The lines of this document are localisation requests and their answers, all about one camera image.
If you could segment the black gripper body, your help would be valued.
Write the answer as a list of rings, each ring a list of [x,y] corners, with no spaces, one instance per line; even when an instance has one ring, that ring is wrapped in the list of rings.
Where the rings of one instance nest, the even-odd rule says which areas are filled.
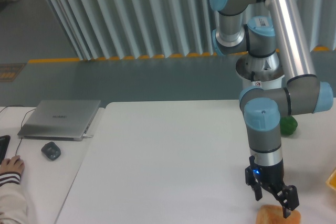
[[[262,187],[272,194],[278,194],[283,190],[285,187],[283,160],[275,165],[261,166],[255,163],[255,156],[250,156],[249,162],[250,165],[245,169],[245,182],[248,186],[253,190]]]

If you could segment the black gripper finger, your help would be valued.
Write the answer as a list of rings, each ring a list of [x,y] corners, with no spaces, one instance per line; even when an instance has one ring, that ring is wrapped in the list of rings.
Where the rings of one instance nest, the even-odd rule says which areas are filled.
[[[255,200],[256,201],[261,200],[263,197],[261,185],[259,183],[252,185],[252,190],[255,194]]]
[[[284,218],[288,218],[291,212],[299,206],[299,198],[297,188],[294,185],[269,186],[269,192],[282,206],[282,214]]]

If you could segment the person's hand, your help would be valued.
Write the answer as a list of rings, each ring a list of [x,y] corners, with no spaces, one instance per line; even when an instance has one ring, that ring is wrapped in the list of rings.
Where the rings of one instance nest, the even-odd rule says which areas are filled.
[[[22,175],[25,169],[24,161],[20,155],[13,156],[12,158],[3,159],[1,162],[1,175],[6,173],[14,173]]]

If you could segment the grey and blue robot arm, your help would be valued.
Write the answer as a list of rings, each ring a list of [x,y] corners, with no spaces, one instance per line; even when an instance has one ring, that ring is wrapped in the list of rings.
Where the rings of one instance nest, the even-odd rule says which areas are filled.
[[[264,90],[252,85],[239,96],[246,124],[250,165],[246,184],[262,198],[263,190],[281,204],[287,218],[299,206],[297,189],[283,181],[280,120],[283,117],[327,111],[333,106],[333,91],[321,82],[311,60],[297,0],[209,0],[219,14],[212,33],[218,55],[246,51],[248,58],[266,62],[280,57],[277,70],[286,86]]]

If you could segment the cream sleeved forearm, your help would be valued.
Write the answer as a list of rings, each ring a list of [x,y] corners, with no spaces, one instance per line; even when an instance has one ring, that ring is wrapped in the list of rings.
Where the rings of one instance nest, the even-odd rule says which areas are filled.
[[[29,223],[18,172],[1,173],[1,223]]]

